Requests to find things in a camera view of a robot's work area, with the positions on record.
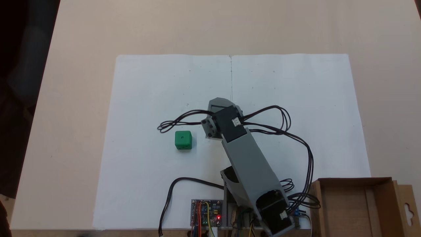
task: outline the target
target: microcontroller board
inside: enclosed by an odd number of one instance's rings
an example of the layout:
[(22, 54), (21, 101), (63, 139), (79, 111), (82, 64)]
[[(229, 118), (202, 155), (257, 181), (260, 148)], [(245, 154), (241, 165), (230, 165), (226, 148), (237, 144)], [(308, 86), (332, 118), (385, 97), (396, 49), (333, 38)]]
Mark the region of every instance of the microcontroller board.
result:
[(200, 216), (202, 226), (208, 226), (208, 211), (210, 226), (216, 227), (222, 224), (222, 200), (192, 199), (190, 206), (190, 225), (197, 225)]

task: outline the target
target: green dice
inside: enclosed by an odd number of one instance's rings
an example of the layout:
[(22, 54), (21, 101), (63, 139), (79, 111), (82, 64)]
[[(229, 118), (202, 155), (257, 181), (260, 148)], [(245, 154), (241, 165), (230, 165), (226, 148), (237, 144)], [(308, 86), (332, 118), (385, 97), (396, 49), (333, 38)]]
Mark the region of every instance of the green dice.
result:
[(190, 131), (176, 131), (175, 145), (179, 150), (191, 150), (192, 133)]

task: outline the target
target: brown cardboard box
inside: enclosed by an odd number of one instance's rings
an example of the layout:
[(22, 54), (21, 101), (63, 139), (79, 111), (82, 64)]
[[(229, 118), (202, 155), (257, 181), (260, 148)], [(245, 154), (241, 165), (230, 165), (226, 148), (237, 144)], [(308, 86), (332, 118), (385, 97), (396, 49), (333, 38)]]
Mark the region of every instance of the brown cardboard box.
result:
[[(320, 178), (310, 193), (320, 209), (311, 210), (313, 237), (421, 237), (411, 185), (392, 178)], [(405, 204), (413, 213), (412, 226)]]

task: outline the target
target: table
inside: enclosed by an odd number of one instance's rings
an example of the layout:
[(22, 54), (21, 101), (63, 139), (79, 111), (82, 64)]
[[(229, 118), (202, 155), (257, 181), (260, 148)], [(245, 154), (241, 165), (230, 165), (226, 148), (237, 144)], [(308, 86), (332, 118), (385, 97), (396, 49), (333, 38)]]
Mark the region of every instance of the table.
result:
[(12, 229), (92, 229), (120, 54), (348, 53), (372, 176), (421, 206), (421, 21), (413, 0), (62, 0)]

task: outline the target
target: black cable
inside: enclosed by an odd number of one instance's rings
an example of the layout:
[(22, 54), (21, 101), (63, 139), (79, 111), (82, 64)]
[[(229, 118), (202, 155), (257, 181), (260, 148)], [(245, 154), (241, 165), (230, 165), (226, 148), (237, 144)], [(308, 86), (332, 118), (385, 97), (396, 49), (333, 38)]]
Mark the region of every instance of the black cable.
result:
[[(266, 111), (268, 109), (271, 108), (277, 108), (278, 110), (281, 111), (282, 114), (282, 125), (281, 128), (276, 128), (273, 126), (269, 126), (269, 125), (265, 125), (265, 124), (257, 124), (257, 123), (250, 123), (250, 122), (245, 122), (247, 119), (250, 119), (251, 117)], [(291, 118), (289, 113), (282, 107), (279, 107), (277, 105), (273, 105), (273, 106), (269, 106), (266, 108), (263, 108), (259, 111), (256, 111), (254, 113), (251, 113), (249, 115), (245, 115), (243, 117), (240, 118), (240, 121), (242, 122), (243, 125), (254, 125), (254, 126), (260, 126), (268, 130), (264, 130), (264, 129), (250, 129), (250, 132), (258, 132), (258, 133), (262, 133), (262, 134), (268, 134), (268, 135), (285, 135), (289, 138), (292, 138), (296, 141), (298, 141), (299, 143), (303, 144), (306, 148), (307, 148), (307, 153), (309, 156), (309, 161), (308, 161), (308, 167), (307, 167), (307, 175), (306, 175), (306, 179), (305, 179), (305, 184), (304, 184), (304, 188), (303, 191), (301, 193), (296, 193), (295, 194), (295, 198), (292, 198), (293, 200), (290, 200), (292, 205), (287, 209), (287, 213), (291, 214), (296, 208), (298, 208), (300, 205), (305, 205), (305, 206), (311, 206), (314, 203), (310, 203), (310, 202), (305, 202), (304, 200), (308, 197), (309, 191), (310, 191), (310, 187), (311, 187), (311, 183), (312, 183), (312, 179), (313, 179), (313, 154), (311, 152), (310, 146), (300, 137), (291, 134), (288, 131), (288, 129), (291, 127)], [(286, 122), (286, 129), (282, 130), (284, 122)]]
[(305, 216), (305, 217), (307, 217), (307, 218), (309, 219), (309, 222), (310, 222), (310, 232), (311, 232), (310, 237), (313, 237), (313, 226), (312, 226), (312, 220), (310, 219), (309, 215), (307, 215), (307, 214), (300, 214), (300, 215), (301, 215), (301, 216)]
[(279, 181), (279, 182), (280, 182), (280, 183), (286, 183), (286, 184), (283, 184), (283, 185), (282, 185), (282, 187), (284, 187), (284, 191), (285, 191), (285, 192), (290, 192), (290, 191), (292, 191), (292, 190), (294, 189), (294, 187), (295, 187), (294, 183), (292, 182), (292, 179), (290, 179), (290, 178), (287, 178), (287, 179), (281, 180), (281, 181)]
[(170, 131), (174, 126), (180, 126), (180, 125), (199, 125), (200, 122), (182, 122), (181, 120), (191, 116), (191, 115), (195, 115), (195, 114), (208, 114), (208, 115), (213, 115), (213, 112), (207, 111), (207, 110), (190, 110), (187, 111), (185, 113), (183, 113), (182, 115), (180, 115), (178, 118), (174, 119), (174, 120), (167, 120), (162, 122), (159, 126), (158, 126), (158, 130), (160, 133), (166, 133), (168, 131)]
[(224, 186), (222, 186), (222, 185), (219, 185), (219, 184), (216, 184), (216, 183), (207, 182), (207, 181), (204, 181), (204, 180), (201, 180), (201, 179), (197, 179), (197, 178), (181, 177), (181, 178), (177, 178), (176, 180), (174, 180), (171, 183), (171, 185), (170, 185), (170, 189), (168, 190), (167, 200), (165, 202), (164, 209), (162, 210), (161, 218), (159, 220), (159, 227), (158, 227), (158, 234), (159, 234), (159, 236), (163, 236), (164, 235), (162, 233), (162, 222), (164, 220), (165, 212), (167, 211), (168, 206), (170, 204), (171, 196), (173, 195), (174, 186), (175, 186), (176, 183), (178, 183), (181, 180), (189, 180), (189, 181), (193, 181), (193, 182), (196, 182), (196, 183), (202, 183), (202, 184), (205, 184), (205, 185), (208, 185), (208, 186), (219, 188), (219, 189), (222, 189), (222, 190), (224, 189)]

